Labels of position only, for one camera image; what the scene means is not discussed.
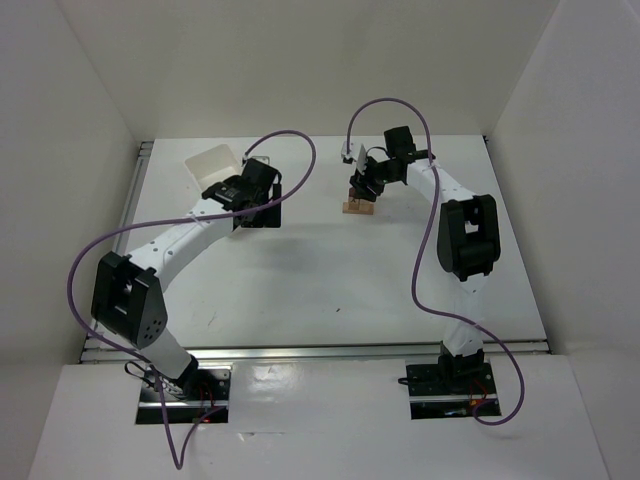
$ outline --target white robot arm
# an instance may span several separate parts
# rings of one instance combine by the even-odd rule
[[[110,252],[98,264],[93,318],[124,337],[187,395],[190,389],[206,383],[206,372],[198,371],[195,357],[167,329],[163,293],[189,263],[236,227],[280,227],[280,205],[234,218],[200,218],[240,212],[280,198],[281,177],[275,168],[250,158],[241,175],[206,189],[185,216],[185,223],[126,256]]]
[[[428,152],[418,151],[408,127],[384,133],[389,159],[378,162],[366,148],[352,143],[342,149],[344,163],[356,163],[350,179],[355,198],[375,202],[385,185],[402,181],[433,201],[440,179],[440,220],[437,252],[443,269],[450,273],[455,290],[455,313],[481,319],[480,292],[493,263],[500,256],[496,203],[490,195],[478,196],[460,185],[442,167],[429,163]],[[462,322],[451,322],[442,342],[442,352],[452,365],[450,374],[467,375],[482,366],[484,353],[480,332]]]

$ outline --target red wire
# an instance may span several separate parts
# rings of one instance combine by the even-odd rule
[[[482,385],[482,383],[480,383],[480,381],[477,378],[473,379],[474,383],[476,385],[478,385],[480,387],[480,390],[482,390],[482,393],[484,394],[484,396],[482,397],[483,400],[487,399],[487,395],[489,395],[489,393],[487,392],[487,389],[485,388],[484,385]]]
[[[211,401],[211,408],[213,408],[213,393],[211,393],[211,387],[209,385],[206,385],[207,390],[209,391],[209,400]]]

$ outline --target small wooden block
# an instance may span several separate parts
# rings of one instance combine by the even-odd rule
[[[342,204],[342,213],[373,215],[373,203],[367,200],[359,200],[349,197],[349,201]]]

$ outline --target metal strip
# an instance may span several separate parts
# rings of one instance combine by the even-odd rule
[[[513,353],[549,353],[546,341],[507,342]],[[502,348],[493,343],[484,345],[489,354],[503,354]],[[309,347],[256,347],[256,348],[215,348],[188,349],[199,361],[287,361],[317,359],[375,359],[437,356],[440,345],[435,343],[413,343],[396,345],[336,345]],[[126,353],[114,350],[85,350],[81,363],[123,362],[130,360]]]
[[[483,397],[482,395],[474,394],[474,399],[478,400],[482,398],[482,400],[497,400],[498,395],[495,393],[491,395],[487,395]],[[461,401],[469,401],[469,395],[439,395],[432,397],[409,397],[409,403],[431,403],[431,402],[461,402]]]
[[[153,141],[142,142],[140,144],[138,159],[136,161],[136,168],[133,172],[131,185],[129,185],[129,192],[127,193],[127,200],[124,205],[122,217],[120,218],[121,227],[129,225],[133,221],[133,216],[136,213],[138,200],[140,199],[140,192],[142,191],[144,176],[147,173],[147,167],[149,166],[149,159],[151,158],[152,151]],[[113,251],[119,254],[123,254],[124,247],[127,244],[128,240],[129,232],[118,235],[113,242]]]
[[[167,408],[198,408],[202,406],[201,400],[190,400],[190,401],[181,401],[181,402],[166,402],[165,405]],[[216,407],[228,407],[228,400],[216,400],[214,403]],[[160,402],[140,402],[138,403],[138,408],[160,408]]]

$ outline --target black bracket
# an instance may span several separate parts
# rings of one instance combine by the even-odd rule
[[[467,225],[473,231],[467,232]],[[478,273],[489,275],[494,262],[500,258],[495,199],[481,195],[462,202],[444,203],[440,209],[437,249],[442,268],[460,281]]]
[[[91,315],[137,349],[153,343],[167,326],[160,280],[114,252],[98,263]]]
[[[203,192],[202,198],[211,198],[221,203],[225,210],[238,212],[280,198],[282,196],[281,179],[282,174],[275,168],[255,158],[249,158],[241,175],[233,175],[223,182],[213,184]],[[279,228],[281,224],[280,204],[233,219],[234,228]]]
[[[229,392],[231,370],[225,368],[200,369],[193,378],[200,379],[191,391],[166,388],[164,390],[169,423],[193,423],[205,412],[216,410],[204,423],[227,423],[229,420]],[[142,388],[138,402],[136,425],[162,424],[160,396],[155,388],[155,378],[151,371],[142,377]]]
[[[475,374],[456,381],[443,378],[439,365],[407,365],[406,368],[407,376],[398,379],[398,383],[408,388],[412,420],[469,417],[474,412],[480,417],[501,413],[489,363],[481,364]]]
[[[364,173],[356,170],[349,179],[355,191],[354,198],[375,202],[388,183],[402,182],[406,185],[407,167],[416,160],[429,157],[428,150],[416,150],[409,127],[385,131],[384,141],[389,159],[378,162],[367,157]]]
[[[482,371],[484,350],[479,349],[473,355],[453,355],[443,343],[440,344],[438,367],[441,377],[450,385],[462,382]]]

